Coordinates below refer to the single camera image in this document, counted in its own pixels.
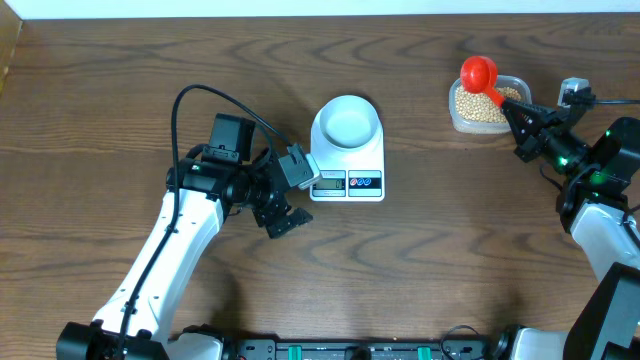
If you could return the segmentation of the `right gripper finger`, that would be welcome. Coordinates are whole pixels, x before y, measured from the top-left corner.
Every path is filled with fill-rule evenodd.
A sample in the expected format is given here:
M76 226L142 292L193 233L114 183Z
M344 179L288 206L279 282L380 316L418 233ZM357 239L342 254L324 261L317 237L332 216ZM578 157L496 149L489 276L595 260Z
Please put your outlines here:
M553 108L529 104L513 99L505 99L502 103L502 112L508 118L545 119L552 116L556 110Z
M506 119L510 126L511 132L514 136L516 144L519 147L522 147L522 148L540 147L540 138L539 138L540 119L531 119L531 118L508 119L507 117Z

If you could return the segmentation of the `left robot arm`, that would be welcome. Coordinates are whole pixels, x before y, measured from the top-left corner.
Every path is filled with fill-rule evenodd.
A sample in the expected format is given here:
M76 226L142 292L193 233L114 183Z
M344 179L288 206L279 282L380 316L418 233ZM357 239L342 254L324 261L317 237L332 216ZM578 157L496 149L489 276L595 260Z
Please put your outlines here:
M225 359L221 339L170 332L176 310L209 242L232 207L252 210L258 226L277 238L311 221L285 194L320 178L312 155L290 145L287 155L265 149L251 157L257 125L219 114L208 143L170 169L157 222L111 299L88 325L70 322L56 344L59 359Z

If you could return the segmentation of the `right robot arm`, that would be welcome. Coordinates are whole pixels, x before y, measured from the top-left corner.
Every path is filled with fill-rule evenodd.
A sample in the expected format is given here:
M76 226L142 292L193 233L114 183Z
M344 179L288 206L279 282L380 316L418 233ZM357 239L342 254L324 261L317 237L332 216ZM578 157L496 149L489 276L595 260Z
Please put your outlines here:
M566 91L552 109L501 103L515 154L538 157L564 176L556 211L587 256L598 286L567 332L514 326L496 347L500 359L636 359L639 356L639 229L625 189L639 170L639 121L621 117L594 145L572 131L599 104L589 88Z

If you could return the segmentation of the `red measuring scoop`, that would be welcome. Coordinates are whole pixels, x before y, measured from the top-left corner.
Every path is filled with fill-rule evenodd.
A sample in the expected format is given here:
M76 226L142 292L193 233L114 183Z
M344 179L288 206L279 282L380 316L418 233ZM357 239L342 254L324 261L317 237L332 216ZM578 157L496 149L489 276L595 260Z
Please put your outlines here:
M497 78L497 65L486 56L469 57L460 70L461 84L467 92L485 94L498 108L501 108L505 98L495 88Z

